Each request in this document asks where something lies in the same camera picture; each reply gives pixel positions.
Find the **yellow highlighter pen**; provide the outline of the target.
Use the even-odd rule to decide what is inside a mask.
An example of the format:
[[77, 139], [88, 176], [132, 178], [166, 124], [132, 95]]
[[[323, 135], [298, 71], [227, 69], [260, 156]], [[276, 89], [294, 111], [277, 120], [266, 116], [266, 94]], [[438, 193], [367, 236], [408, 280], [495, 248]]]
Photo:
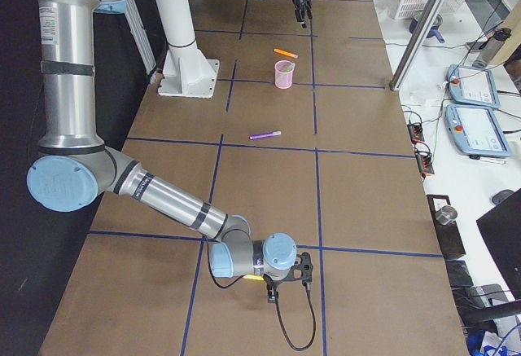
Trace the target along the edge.
[[264, 281], [263, 276], [260, 276], [260, 275], [244, 275], [244, 276], [242, 276], [242, 279]]

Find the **orange highlighter pen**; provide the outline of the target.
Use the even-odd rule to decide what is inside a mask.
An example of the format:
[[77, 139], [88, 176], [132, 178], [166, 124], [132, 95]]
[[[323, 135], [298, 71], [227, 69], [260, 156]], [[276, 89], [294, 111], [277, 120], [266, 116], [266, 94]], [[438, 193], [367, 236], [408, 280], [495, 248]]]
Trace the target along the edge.
[[282, 50], [279, 48], [274, 48], [274, 53], [291, 58], [291, 59], [298, 59], [298, 57], [299, 57], [296, 53], [293, 53], [290, 51], [285, 51], [285, 50]]

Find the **pink mesh pen holder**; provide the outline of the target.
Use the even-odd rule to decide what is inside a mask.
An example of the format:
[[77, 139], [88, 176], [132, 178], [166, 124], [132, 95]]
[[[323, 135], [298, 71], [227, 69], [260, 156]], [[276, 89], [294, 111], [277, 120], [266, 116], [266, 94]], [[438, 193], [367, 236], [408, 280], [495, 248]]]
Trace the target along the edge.
[[292, 62], [288, 60], [279, 60], [274, 65], [274, 84], [277, 88], [281, 90], [285, 90], [291, 87], [293, 72], [290, 73], [282, 73], [282, 69], [285, 68], [288, 64]]

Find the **purple highlighter pen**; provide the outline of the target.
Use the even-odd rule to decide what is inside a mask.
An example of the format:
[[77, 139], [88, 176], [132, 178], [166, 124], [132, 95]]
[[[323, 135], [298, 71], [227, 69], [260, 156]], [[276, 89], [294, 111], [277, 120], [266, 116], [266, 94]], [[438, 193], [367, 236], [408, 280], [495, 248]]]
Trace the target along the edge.
[[252, 134], [249, 136], [249, 140], [260, 140], [260, 139], [264, 139], [264, 138], [272, 138], [272, 137], [280, 136], [281, 134], [282, 134], [282, 131], [280, 131], [280, 130], [265, 132], [265, 133], [260, 133], [260, 134]]

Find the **upper teach pendant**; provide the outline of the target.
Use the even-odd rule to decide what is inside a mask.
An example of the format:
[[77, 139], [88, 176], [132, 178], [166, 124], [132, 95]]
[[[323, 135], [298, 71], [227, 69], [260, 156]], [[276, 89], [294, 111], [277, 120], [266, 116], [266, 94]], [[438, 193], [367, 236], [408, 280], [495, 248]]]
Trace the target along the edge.
[[456, 103], [500, 107], [493, 73], [488, 69], [451, 64], [447, 70], [449, 93]]

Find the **teach pendant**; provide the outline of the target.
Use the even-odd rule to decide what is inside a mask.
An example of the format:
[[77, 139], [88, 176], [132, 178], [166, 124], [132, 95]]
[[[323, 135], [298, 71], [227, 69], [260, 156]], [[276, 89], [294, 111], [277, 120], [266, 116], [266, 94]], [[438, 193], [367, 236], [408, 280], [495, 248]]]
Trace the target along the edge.
[[462, 154], [492, 158], [511, 156], [510, 146], [491, 108], [449, 104], [444, 115], [453, 142]]
[[488, 69], [451, 64], [447, 70], [449, 93], [456, 103], [500, 107], [493, 73]]

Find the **lower teach pendant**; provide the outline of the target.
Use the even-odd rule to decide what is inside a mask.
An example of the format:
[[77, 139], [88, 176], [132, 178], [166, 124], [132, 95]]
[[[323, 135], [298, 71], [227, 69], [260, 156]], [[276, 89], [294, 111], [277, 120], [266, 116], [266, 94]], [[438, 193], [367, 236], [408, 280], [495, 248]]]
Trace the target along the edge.
[[449, 104], [444, 115], [453, 142], [462, 154], [492, 158], [511, 156], [510, 146], [491, 108]]

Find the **aluminium frame post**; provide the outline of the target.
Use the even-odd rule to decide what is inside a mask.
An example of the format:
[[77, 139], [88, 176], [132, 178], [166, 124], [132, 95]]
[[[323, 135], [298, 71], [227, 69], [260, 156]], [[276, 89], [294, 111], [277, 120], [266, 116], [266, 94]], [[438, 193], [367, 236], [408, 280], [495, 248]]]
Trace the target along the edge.
[[439, 14], [444, 0], [428, 0], [422, 11], [422, 16], [418, 22], [412, 36], [405, 48], [405, 52], [401, 57], [400, 63], [389, 83], [392, 91], [398, 91], [408, 76], [410, 69], [414, 65], [414, 61], [419, 53], [420, 47], [427, 38], [427, 34], [431, 29], [436, 16]]

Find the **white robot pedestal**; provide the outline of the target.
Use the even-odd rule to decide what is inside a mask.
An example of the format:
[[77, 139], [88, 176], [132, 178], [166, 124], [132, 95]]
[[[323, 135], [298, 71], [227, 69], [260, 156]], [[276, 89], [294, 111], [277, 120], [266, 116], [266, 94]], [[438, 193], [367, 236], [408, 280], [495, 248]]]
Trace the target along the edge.
[[155, 0], [168, 52], [159, 94], [209, 99], [215, 90], [220, 62], [198, 48], [188, 0]]

